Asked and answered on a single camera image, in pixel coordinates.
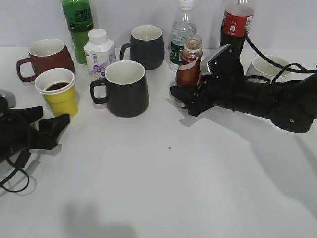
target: yellow paper cup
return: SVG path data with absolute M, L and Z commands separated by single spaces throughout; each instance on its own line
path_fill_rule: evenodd
M 68 83 L 57 90 L 47 90 L 52 85 Z M 41 73 L 35 80 L 35 88 L 48 102 L 54 115 L 69 114 L 71 117 L 78 112 L 75 94 L 75 75 L 65 68 L 54 68 Z

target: coca-cola bottle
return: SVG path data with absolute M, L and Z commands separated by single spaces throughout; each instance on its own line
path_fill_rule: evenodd
M 238 4 L 226 7 L 222 26 L 220 46 L 231 44 L 241 53 L 244 44 L 244 26 L 249 32 L 254 10 L 249 5 L 250 1 L 239 0 Z

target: paper cup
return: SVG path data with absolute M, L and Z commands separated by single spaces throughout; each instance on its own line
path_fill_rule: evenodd
M 52 85 L 68 83 L 57 90 L 47 90 Z M 35 88 L 41 93 L 57 117 L 69 114 L 71 117 L 78 112 L 75 95 L 75 75 L 65 68 L 54 68 L 41 73 L 35 80 Z
M 289 65 L 289 62 L 284 60 L 283 58 L 276 57 L 276 56 L 267 56 L 267 57 L 270 60 L 280 64 L 281 66 Z M 268 78 L 272 82 L 275 76 L 280 72 L 281 72 L 281 69 L 273 66 L 272 64 L 270 64 L 269 62 L 265 61 L 263 58 L 258 56 L 252 60 L 246 76 L 251 76 L 251 75 L 263 76 L 265 78 Z M 288 81 L 290 77 L 291 77 L 291 73 L 285 71 L 278 78 L 278 80 L 282 80 L 284 82 L 284 81 Z M 250 78 L 249 80 L 254 82 L 265 82 L 255 78 Z

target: bottle cap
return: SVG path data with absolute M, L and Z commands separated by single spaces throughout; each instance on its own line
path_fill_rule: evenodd
M 179 9 L 189 11 L 194 8 L 194 0 L 179 0 Z
M 190 53 L 197 53 L 202 50 L 202 38 L 199 35 L 187 38 L 184 49 Z
M 88 38 L 93 44 L 102 44 L 108 40 L 107 31 L 104 29 L 93 29 L 88 32 Z

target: white bottle cap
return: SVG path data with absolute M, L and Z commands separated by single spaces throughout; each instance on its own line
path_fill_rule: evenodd
M 179 9 L 189 11 L 194 8 L 194 0 L 179 0 Z
M 88 38 L 93 44 L 102 44 L 108 40 L 107 31 L 104 29 L 93 29 L 88 32 Z

